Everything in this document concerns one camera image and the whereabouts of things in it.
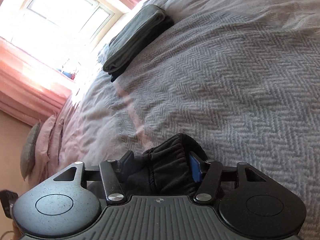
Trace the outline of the black sweatpants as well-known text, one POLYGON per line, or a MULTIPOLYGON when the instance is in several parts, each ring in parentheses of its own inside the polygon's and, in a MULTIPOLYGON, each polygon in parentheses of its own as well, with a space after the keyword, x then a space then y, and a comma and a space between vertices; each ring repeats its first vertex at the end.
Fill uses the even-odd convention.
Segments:
POLYGON ((196 140, 179 133, 160 145, 135 155, 130 174, 116 176, 125 196, 188 196, 193 197, 201 182, 193 180, 190 152, 201 159, 208 157, 196 140))

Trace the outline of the pink ruffled pillow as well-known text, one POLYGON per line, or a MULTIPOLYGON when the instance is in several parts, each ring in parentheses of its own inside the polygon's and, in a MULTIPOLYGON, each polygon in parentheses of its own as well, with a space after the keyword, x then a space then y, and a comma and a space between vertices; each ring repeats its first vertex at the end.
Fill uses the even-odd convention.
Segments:
POLYGON ((63 126, 64 118, 55 115, 42 125, 35 145, 35 165, 28 176, 30 185, 35 186, 57 172, 63 126))

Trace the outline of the grey cushion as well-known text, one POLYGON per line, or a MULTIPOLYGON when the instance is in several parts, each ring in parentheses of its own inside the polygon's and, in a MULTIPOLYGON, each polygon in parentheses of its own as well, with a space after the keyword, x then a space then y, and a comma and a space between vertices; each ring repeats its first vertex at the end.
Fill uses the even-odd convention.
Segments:
POLYGON ((35 147, 40 130, 41 124, 38 122, 31 128, 26 138, 26 141, 22 147, 20 157, 20 171, 23 180, 25 180, 27 176, 31 174, 35 165, 35 147))

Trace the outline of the grey herringbone bed blanket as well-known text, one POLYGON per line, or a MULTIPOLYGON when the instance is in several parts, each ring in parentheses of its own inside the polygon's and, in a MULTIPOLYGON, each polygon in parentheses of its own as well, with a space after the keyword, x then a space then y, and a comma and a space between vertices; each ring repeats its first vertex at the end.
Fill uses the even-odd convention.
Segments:
POLYGON ((140 154, 177 133, 298 195, 319 239, 319 0, 142 0, 174 20, 111 81, 103 49, 76 78, 57 171, 140 154))

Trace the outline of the pink curtain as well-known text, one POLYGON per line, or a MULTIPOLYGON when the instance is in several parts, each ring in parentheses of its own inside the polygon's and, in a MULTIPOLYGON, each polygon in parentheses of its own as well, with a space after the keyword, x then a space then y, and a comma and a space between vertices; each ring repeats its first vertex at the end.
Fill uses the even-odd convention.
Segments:
MULTIPOLYGON (((130 11, 141 0, 118 1, 130 11)), ((48 66, 1 37, 1 110, 30 126, 45 121, 74 88, 63 73, 70 69, 48 66)))

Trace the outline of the window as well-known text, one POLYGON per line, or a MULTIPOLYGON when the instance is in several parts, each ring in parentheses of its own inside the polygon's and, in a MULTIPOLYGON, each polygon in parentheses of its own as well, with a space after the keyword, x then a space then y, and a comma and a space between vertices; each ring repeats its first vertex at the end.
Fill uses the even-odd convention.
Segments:
POLYGON ((118 0, 3 0, 1 37, 53 68, 77 68, 129 9, 118 0))

